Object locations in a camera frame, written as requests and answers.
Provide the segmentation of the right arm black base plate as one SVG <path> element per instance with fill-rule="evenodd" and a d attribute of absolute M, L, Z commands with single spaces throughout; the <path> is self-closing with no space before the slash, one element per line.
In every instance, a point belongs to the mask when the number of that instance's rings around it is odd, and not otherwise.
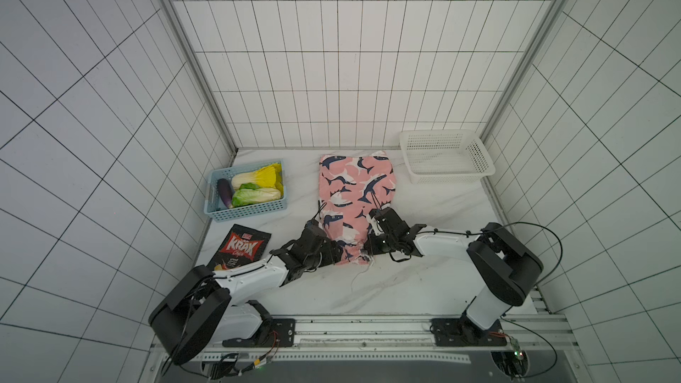
<path fill-rule="evenodd" d="M 501 348 L 507 346 L 505 336 L 496 335 L 501 326 L 496 321 L 490 330 L 480 330 L 467 318 L 433 318 L 430 333 L 436 347 L 444 348 Z"/>

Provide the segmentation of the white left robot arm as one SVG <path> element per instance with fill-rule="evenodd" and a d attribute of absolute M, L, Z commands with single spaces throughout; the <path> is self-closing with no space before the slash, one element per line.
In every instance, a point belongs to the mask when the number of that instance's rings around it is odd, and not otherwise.
<path fill-rule="evenodd" d="M 212 271 L 205 265 L 191 269 L 151 313 L 149 326 L 168 361 L 177 366 L 216 343 L 277 346 L 280 337 L 271 314 L 255 296 L 341 258 L 339 244 L 310 220 L 298 239 L 272 250 L 264 260 L 228 271 Z"/>

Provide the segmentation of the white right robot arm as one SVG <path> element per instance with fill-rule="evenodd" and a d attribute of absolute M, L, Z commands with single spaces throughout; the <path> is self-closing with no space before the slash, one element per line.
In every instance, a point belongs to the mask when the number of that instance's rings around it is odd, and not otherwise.
<path fill-rule="evenodd" d="M 372 210 L 368 222 L 372 255 L 402 255 L 395 262 L 441 256 L 475 266 L 484 287 L 462 313 L 461 333 L 487 333 L 507 311 L 523 305 L 544 271 L 538 256 L 499 223 L 488 223 L 480 232 L 442 231 L 408 225 L 392 207 Z"/>

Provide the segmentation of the pink shark print shorts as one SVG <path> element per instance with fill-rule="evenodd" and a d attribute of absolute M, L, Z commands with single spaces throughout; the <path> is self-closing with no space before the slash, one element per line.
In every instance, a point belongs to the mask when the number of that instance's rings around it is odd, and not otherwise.
<path fill-rule="evenodd" d="M 370 212 L 389 206 L 397 177 L 384 151 L 351 157 L 328 154 L 319 161 L 319 222 L 340 248 L 337 264 L 369 264 L 365 246 L 372 225 Z"/>

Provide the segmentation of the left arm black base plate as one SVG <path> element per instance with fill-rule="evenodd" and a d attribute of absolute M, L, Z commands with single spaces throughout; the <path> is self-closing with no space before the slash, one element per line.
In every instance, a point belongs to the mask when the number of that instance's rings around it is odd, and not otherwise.
<path fill-rule="evenodd" d="M 224 340 L 225 348 L 290 348 L 294 346 L 296 321 L 291 318 L 275 318 L 266 321 L 249 339 Z"/>

